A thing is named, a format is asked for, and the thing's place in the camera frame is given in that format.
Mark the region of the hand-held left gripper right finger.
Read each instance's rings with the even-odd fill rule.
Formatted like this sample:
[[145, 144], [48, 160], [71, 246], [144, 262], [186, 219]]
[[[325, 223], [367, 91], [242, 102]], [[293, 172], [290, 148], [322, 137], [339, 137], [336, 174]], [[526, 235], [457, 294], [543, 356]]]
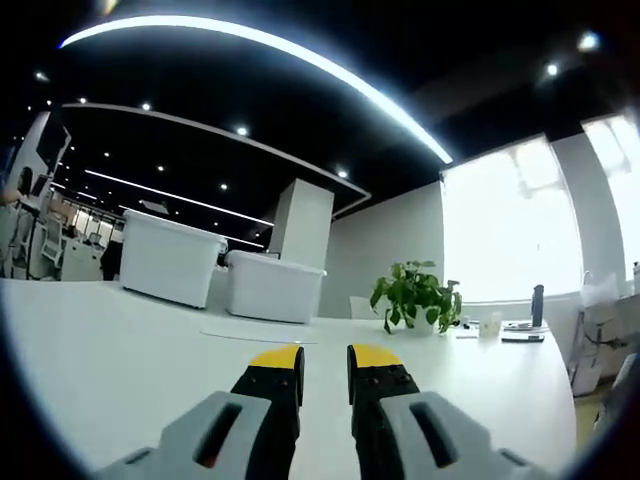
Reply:
[[351, 432], [363, 479], [543, 479], [545, 471], [492, 447], [487, 428], [375, 345], [347, 347]]

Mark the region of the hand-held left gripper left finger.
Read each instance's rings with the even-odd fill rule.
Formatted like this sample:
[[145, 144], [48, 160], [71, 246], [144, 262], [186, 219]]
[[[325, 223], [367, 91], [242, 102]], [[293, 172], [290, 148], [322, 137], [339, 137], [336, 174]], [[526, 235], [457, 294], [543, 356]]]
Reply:
[[252, 359], [230, 391], [216, 391], [99, 479], [287, 479], [300, 435], [304, 348]]

